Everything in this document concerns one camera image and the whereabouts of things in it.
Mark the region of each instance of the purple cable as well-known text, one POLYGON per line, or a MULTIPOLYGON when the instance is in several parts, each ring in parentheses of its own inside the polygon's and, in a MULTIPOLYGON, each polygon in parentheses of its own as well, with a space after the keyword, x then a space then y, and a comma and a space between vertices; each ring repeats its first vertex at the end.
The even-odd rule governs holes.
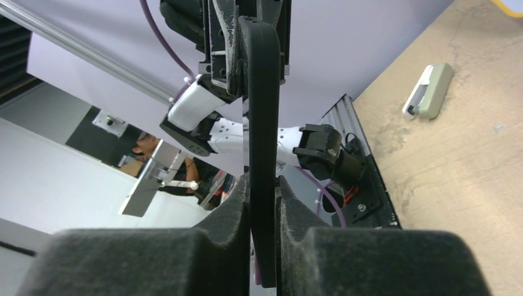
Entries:
POLYGON ((189 83, 184 84, 184 86, 180 89, 178 94, 176 95, 173 102, 171 102, 171 106, 169 107, 169 110, 174 106, 174 104, 178 101, 178 99, 181 97, 182 93, 187 90, 189 87, 189 84, 191 84, 195 79, 196 76, 194 76, 194 73, 191 71, 189 67, 178 57, 178 55, 175 53, 175 51, 169 46, 169 43, 167 43, 167 40, 162 35, 162 32, 160 32, 160 29, 158 29, 158 26, 156 25, 156 22, 154 22, 154 18, 152 18, 152 14, 150 13, 149 6, 147 5, 147 0, 140 0, 140 5, 142 5, 142 10, 144 12, 144 15, 146 16, 147 22, 149 23, 149 26, 158 39, 160 41, 160 44, 162 44, 163 48, 167 51, 169 56, 175 60, 175 62, 185 71, 187 72, 187 75, 189 75, 189 78, 191 79, 189 83))
POLYGON ((314 179, 311 175, 306 173, 303 170, 303 168, 297 168, 297 169, 298 169, 298 171, 302 172, 302 174, 307 179, 309 179, 312 183, 314 183, 323 192, 323 194, 329 199, 332 206, 336 210, 336 214, 338 215, 338 218, 340 219, 340 224, 341 224, 342 228, 346 228, 347 223, 345 222, 345 217, 343 216, 342 209, 340 208, 340 206, 338 205, 338 203, 336 202, 336 199, 334 199, 332 194, 329 191, 327 191, 327 189, 325 187, 323 187, 316 179, 314 179))
MULTIPOLYGON (((336 184, 336 182, 330 181, 324 187, 327 188, 327 187, 329 187, 330 185, 333 185, 333 184, 336 184)), ((319 195, 318 195, 318 199, 316 199, 316 203, 317 203, 316 204, 316 215, 319 215, 319 211, 321 210, 321 202, 322 201, 323 201, 323 191, 320 190, 319 195)))

